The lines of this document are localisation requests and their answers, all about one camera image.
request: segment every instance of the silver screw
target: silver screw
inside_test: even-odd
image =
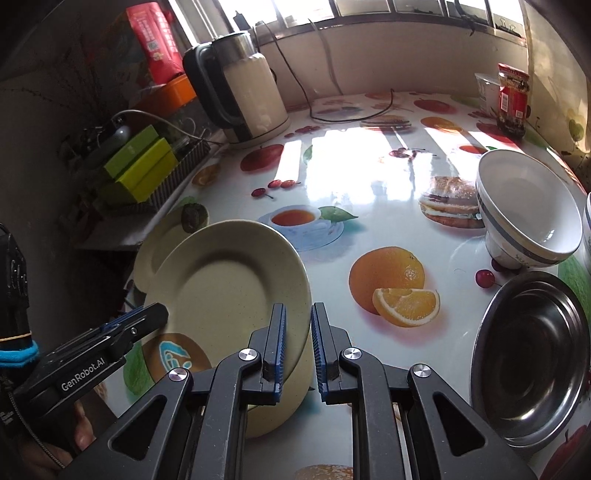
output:
[[[417,377],[427,378],[429,375],[431,375],[431,367],[425,364],[416,364],[413,367],[413,373]]]
[[[168,372],[168,377],[173,382],[182,382],[188,376],[189,372],[187,372],[184,368],[173,368],[170,372]]]
[[[257,355],[258,355],[258,352],[252,348],[245,348],[243,350],[240,350],[240,352],[238,353],[240,360],[244,360],[245,362],[249,362],[250,360],[254,360]]]
[[[361,356],[361,350],[354,346],[350,346],[343,350],[343,356],[349,360],[357,360]]]

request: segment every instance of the fruit print tablecloth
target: fruit print tablecloth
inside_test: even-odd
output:
[[[389,103],[389,93],[367,93],[317,100],[313,110],[325,119],[355,119]],[[290,116],[291,128],[263,145],[220,150],[180,201],[194,197],[211,223],[242,218],[276,228],[299,251],[313,301],[325,303],[331,323],[345,328],[354,345],[401,368],[427,363],[469,401],[472,348],[498,288],[480,288],[475,273],[491,270],[499,284],[514,275],[491,267],[472,205],[480,156],[509,148],[537,158],[564,180],[583,211],[581,185],[535,130],[518,143],[509,140],[476,99],[406,92],[395,94],[387,113],[363,122],[315,122],[307,110]],[[454,191],[451,210],[438,210],[441,185]],[[589,315],[583,255],[581,246],[548,270],[571,286]],[[385,287],[393,290],[372,297]],[[400,326],[413,322],[418,326]],[[120,372],[106,381],[117,414],[142,390],[128,387]],[[248,442],[243,479],[311,480],[319,472],[351,478],[350,408],[322,404],[311,388],[292,418]],[[538,476],[546,464],[544,478],[559,468],[590,420],[586,395],[569,425],[530,460]]]

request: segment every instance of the kettle handle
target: kettle handle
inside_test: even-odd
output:
[[[223,83],[225,83],[225,85],[220,85],[220,87],[222,89],[227,89],[231,94],[230,87],[223,77],[223,70],[215,58],[212,44],[204,43],[197,46],[196,48],[187,52],[185,58],[183,59],[183,66],[185,67],[187,76],[189,77],[189,81],[191,81],[191,83],[193,83],[194,80],[198,80],[199,86],[201,88],[195,88],[195,90],[198,90],[197,94],[200,96],[203,109],[206,111],[213,123],[221,128],[232,128],[236,125],[243,124],[244,120],[242,118],[232,115],[222,105],[222,101],[220,100],[218,92],[212,84],[210,72],[206,66],[207,60],[214,60],[215,67],[218,67],[220,70],[217,77],[220,77],[221,75],[223,78]]]

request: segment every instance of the metal bowl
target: metal bowl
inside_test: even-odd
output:
[[[546,272],[518,275],[499,289],[478,331],[472,407],[527,457],[574,413],[589,350],[587,320],[572,290]]]

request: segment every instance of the barcode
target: barcode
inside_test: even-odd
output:
[[[509,95],[501,93],[501,110],[504,112],[509,111]]]

